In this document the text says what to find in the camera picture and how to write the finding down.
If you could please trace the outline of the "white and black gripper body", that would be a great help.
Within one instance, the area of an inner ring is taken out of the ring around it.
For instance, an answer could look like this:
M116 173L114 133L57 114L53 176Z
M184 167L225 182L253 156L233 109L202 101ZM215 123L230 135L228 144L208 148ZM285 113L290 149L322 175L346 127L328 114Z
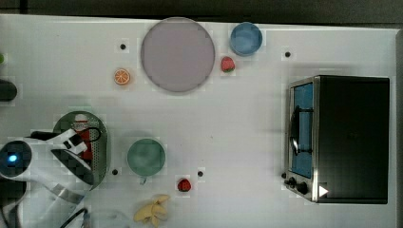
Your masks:
M50 144L54 149L67 149L73 154L79 155L87 150L82 137L73 129L62 133L34 131L30 137Z

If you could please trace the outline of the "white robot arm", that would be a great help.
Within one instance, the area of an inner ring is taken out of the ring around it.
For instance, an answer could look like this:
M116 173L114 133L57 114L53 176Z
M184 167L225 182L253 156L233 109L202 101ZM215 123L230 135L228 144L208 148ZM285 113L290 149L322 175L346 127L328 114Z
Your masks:
M16 227L62 227L94 184L80 157L84 151L86 143L73 129L47 140L16 138L1 148L1 176L29 186L14 207Z

